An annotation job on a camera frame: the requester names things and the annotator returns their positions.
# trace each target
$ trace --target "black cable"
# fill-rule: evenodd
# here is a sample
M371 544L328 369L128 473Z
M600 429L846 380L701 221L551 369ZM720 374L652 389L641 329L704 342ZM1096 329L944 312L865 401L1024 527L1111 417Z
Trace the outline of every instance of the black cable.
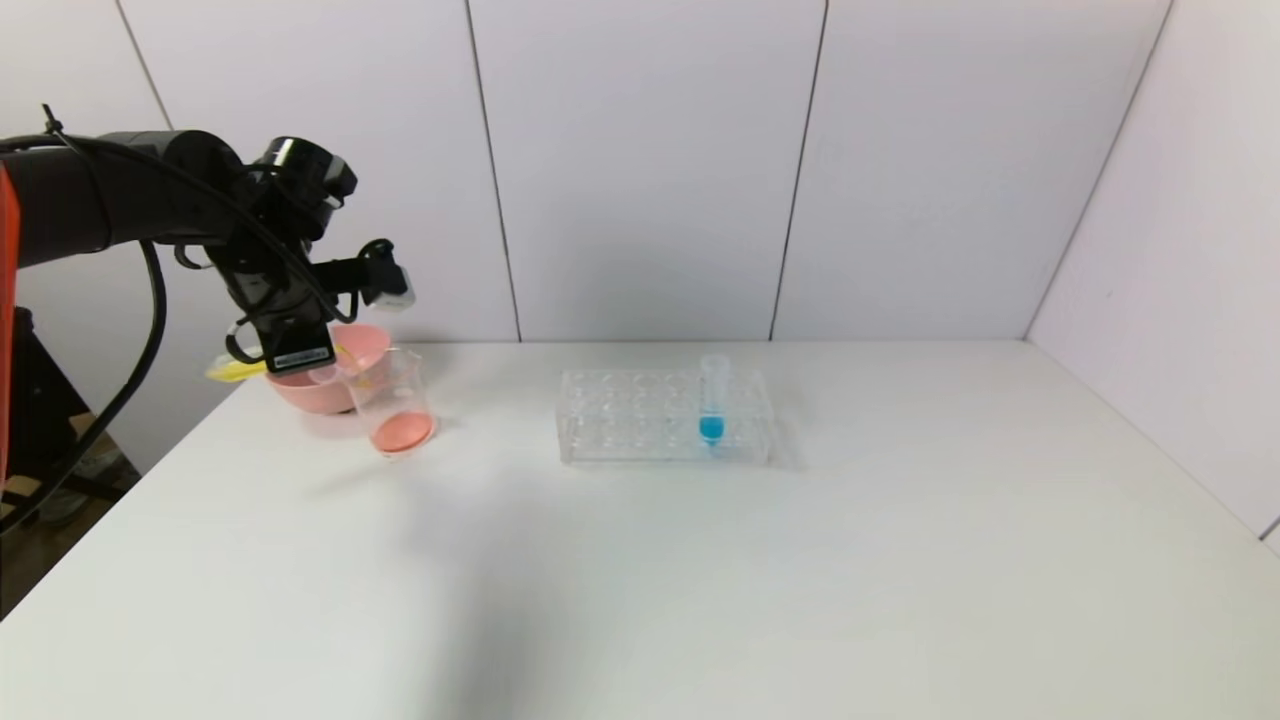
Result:
M352 291L351 297L347 299L347 314L351 315L352 322L356 322L360 315L360 292Z
M380 237L378 240L370 240L369 242L366 242L365 246L360 249L360 252L356 254L356 256L369 258L369 255L372 254L375 250L380 250L383 254L387 254L390 252L394 247L396 246L392 245L392 241L387 240L385 237Z
M270 302L276 295L279 295L279 292L280 288L273 286L268 288L266 295L264 295L257 302L252 305L250 305L250 302L243 296L239 295L238 290L233 292L233 295L236 296L237 305L250 305L250 306L244 311L244 316L241 318L239 320L236 320L232 324L232 327L227 329L227 338L223 341L223 346L227 347L228 355L230 355L232 357L246 365L256 365L262 360L266 360L265 355L266 348L262 348L264 355L260 355L257 357L253 357L248 352L244 352L244 348L239 346L239 341L236 340L236 332L239 331L246 324L253 322L253 318L257 318L257 314L262 311L262 307L266 307L266 304Z
M93 182L93 193L97 196L100 208L102 210L102 217L106 219L108 236L111 237L111 218L106 210L106 201L102 196L102 188L97 181L97 173L93 169L92 159L79 147L77 142L69 140L61 132L61 124L54 119L52 113L49 110L49 105L45 105L45 113L49 115L49 132L58 137L67 147L73 152L79 155L87 164L90 169L90 177ZM102 437L106 430L106 425L120 414L124 405L133 397L142 380L147 377L147 372L151 370L151 365L155 363L156 355L160 352L160 341L164 340L164 327L169 313L169 300L164 287L164 272L160 268L160 256L156 254L155 245L148 240L140 240L138 245L142 246L142 258L147 264L147 277L151 279L151 329L147 333L147 342L142 346L142 355L138 356L138 361L133 365L133 372L129 373L129 378L124 380L124 386L115 393L115 397L106 404L102 413L93 420L93 423L84 430L84 434L79 437L72 451L63 459L61 465L54 473L52 478L42 479L40 488L23 503L18 510L14 510L3 520L0 520L0 536L5 536L14 528L18 528L29 518L41 505L67 482L67 478L72 475L76 470L76 465L79 464L81 459L88 452L93 443Z
M186 245L174 245L173 246L173 259L177 260L179 265L182 265L183 268L187 268L188 270L207 270L209 268L214 266L212 263L210 263L207 265L201 265L200 263L196 263L195 260L192 260L191 258L188 258L187 256L187 246Z
M306 263L300 260L292 251L289 251L288 246L285 246L284 242L280 241L280 238L275 237L271 233L271 231L266 229L266 227L264 227L262 223L260 223L259 219L255 218L252 213L250 213L244 208L241 208L230 197L227 197L221 192L218 192L206 182L192 176L191 173L175 168L165 163L164 160L160 160L159 158L154 158L151 155L147 155L146 152L134 150L127 145L119 145L116 142L108 142L92 137L78 137L78 136L64 136L64 137L73 140L81 147L87 147L91 150L101 150L104 152L111 152L114 155L128 158L137 163L148 165L159 170L161 174L169 176L170 178L186 184L187 187L191 187L201 192L202 195L214 199L216 202L221 204L224 208L230 210L230 213L236 215L242 223L244 223L244 225L248 228L251 233L253 233L260 241L262 241L273 252L275 252L280 258L280 260L284 261L285 265L289 266L291 270L294 272L294 274L297 274L302 279L303 284L307 286L307 290L311 291L316 301L320 302L320 306L324 307L326 313L329 313L333 318L344 324L356 322L356 318L353 315L346 314L338 309L337 302L334 302L333 299L329 297L329 293L323 287L320 287L320 281L317 281L315 274L311 273ZM14 137L4 143L0 143L0 152L8 150L27 150L31 147L59 147L61 145L63 142L59 138L51 138L49 136L37 135L37 136Z

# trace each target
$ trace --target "white table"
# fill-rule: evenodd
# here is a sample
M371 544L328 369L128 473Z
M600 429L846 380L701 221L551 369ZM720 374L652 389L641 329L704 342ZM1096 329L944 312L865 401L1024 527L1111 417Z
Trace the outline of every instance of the white table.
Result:
M0 716L1280 717L1280 559L1034 347L717 346L778 466L559 464L561 369L708 347L424 347L399 464L246 383L0 623Z

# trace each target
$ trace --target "pink liquid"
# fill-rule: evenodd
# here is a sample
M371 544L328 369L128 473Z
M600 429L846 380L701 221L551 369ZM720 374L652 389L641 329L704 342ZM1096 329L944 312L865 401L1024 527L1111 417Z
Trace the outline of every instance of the pink liquid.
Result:
M413 450L435 432L435 419L426 413L397 413L369 437L379 452L393 455Z

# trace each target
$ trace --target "white wall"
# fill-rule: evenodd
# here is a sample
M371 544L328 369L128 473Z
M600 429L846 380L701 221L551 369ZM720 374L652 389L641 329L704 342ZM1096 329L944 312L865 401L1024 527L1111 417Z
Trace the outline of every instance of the white wall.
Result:
M525 340L765 340L822 0L471 0Z
M67 129L100 135L165 129L142 67L111 0L9 3L0 42L0 137L44 131L40 102ZM197 277L164 256L170 320L148 380L111 436L146 470L221 400L230 386L201 378L234 314L216 277ZM142 254L120 246L18 273L18 302L90 407L124 383L146 341L151 293Z
M832 3L774 338L1023 337L1167 3Z
M399 340L516 340L463 0L123 5L175 127L246 160L301 136L352 167L356 193L312 259L389 237L417 293L362 319Z
M1280 3L1179 0L1030 332L1261 533L1280 515Z

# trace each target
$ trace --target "label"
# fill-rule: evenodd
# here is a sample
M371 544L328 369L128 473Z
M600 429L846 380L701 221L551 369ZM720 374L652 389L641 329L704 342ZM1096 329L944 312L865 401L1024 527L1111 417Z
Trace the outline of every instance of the label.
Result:
M294 365L305 365L307 363L315 363L316 360L325 360L329 357L328 347L314 347L311 350L300 350L297 352L287 352L284 355L275 356L275 366L279 369L292 368Z

